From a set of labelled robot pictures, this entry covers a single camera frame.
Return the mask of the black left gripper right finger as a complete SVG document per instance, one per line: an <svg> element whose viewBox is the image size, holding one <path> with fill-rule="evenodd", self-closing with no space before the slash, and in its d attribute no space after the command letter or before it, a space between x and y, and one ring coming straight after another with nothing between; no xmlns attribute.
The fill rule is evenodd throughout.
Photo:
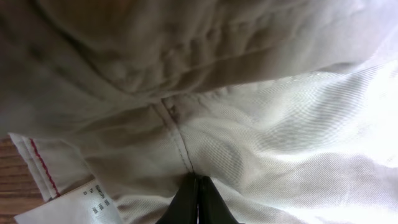
<svg viewBox="0 0 398 224"><path fill-rule="evenodd" d="M199 224L239 224L207 176L199 181L198 209Z"/></svg>

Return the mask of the beige khaki shorts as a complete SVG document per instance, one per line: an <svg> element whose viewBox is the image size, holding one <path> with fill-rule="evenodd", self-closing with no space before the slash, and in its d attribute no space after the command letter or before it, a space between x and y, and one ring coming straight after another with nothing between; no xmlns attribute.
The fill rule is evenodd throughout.
<svg viewBox="0 0 398 224"><path fill-rule="evenodd" d="M397 1L2 1L1 135L18 223L156 223L188 174L239 223L396 223Z"/></svg>

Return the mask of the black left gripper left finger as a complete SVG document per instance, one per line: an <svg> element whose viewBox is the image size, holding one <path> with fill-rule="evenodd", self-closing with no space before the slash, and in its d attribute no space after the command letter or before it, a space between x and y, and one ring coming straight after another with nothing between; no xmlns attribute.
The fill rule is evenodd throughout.
<svg viewBox="0 0 398 224"><path fill-rule="evenodd" d="M197 224L197 221L198 181L195 174L188 174L156 224Z"/></svg>

